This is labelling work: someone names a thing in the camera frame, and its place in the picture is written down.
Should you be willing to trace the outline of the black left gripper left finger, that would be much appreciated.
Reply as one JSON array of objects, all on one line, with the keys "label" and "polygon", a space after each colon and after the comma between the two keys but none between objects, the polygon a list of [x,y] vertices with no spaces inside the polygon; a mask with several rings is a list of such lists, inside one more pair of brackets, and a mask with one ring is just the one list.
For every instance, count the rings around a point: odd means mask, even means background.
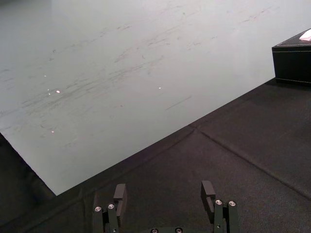
[{"label": "black left gripper left finger", "polygon": [[97,190],[94,195],[93,232],[119,233],[127,206],[126,184],[116,186],[111,202],[105,203],[102,194],[102,190]]}]

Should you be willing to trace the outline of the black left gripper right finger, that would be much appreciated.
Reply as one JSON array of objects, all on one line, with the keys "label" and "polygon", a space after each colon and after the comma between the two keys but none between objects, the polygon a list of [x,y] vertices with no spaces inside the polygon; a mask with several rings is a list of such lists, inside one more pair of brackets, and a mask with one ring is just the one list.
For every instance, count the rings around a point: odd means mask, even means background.
[{"label": "black left gripper right finger", "polygon": [[210,181],[201,182],[201,200],[213,233],[238,233],[238,206],[235,201],[224,202],[216,198]]}]

